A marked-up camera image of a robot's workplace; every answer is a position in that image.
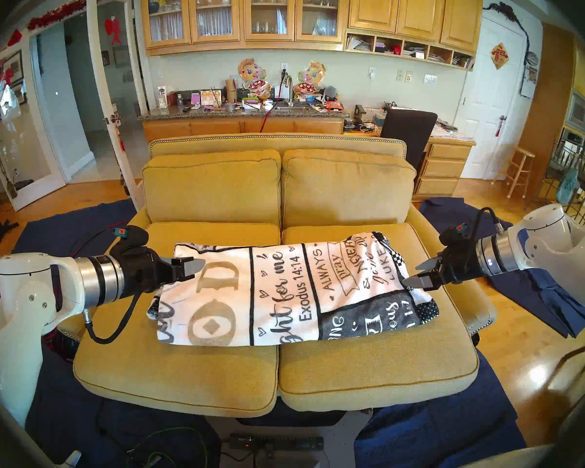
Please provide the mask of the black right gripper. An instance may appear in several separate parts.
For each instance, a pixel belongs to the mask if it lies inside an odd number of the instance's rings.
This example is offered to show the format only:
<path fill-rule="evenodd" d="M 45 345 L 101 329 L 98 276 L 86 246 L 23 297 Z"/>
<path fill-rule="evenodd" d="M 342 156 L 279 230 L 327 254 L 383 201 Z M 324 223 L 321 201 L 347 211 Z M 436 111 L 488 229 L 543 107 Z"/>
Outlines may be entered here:
<path fill-rule="evenodd" d="M 461 284 L 480 277 L 480 264 L 475 251 L 476 238 L 472 236 L 470 223 L 461 223 L 445 229 L 439 240 L 445 249 L 434 258 L 417 265 L 420 273 L 402 280 L 402 285 L 424 291 L 438 290 L 443 284 Z M 424 272 L 440 267 L 439 272 Z"/>

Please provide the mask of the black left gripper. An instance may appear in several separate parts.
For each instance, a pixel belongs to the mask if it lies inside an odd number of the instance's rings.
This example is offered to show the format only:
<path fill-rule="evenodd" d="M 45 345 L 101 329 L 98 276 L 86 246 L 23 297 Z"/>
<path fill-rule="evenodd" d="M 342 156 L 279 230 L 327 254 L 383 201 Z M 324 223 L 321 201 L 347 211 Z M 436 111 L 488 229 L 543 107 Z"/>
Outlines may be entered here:
<path fill-rule="evenodd" d="M 181 257 L 163 260 L 147 247 L 149 235 L 139 226 L 114 228 L 118 242 L 110 249 L 123 278 L 119 298 L 152 293 L 162 286 L 192 280 L 205 266 L 203 258 Z"/>

